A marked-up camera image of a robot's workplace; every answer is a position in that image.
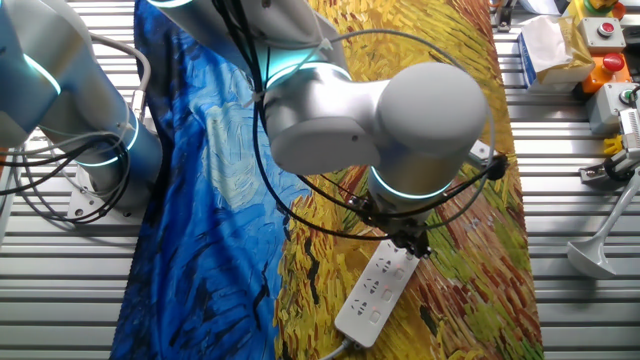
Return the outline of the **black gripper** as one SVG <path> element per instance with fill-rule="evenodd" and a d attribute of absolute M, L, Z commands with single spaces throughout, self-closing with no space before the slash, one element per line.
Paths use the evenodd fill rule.
<path fill-rule="evenodd" d="M 427 232 L 415 219 L 393 220 L 385 232 L 397 248 L 405 249 L 416 258 L 428 258 L 432 254 Z"/>

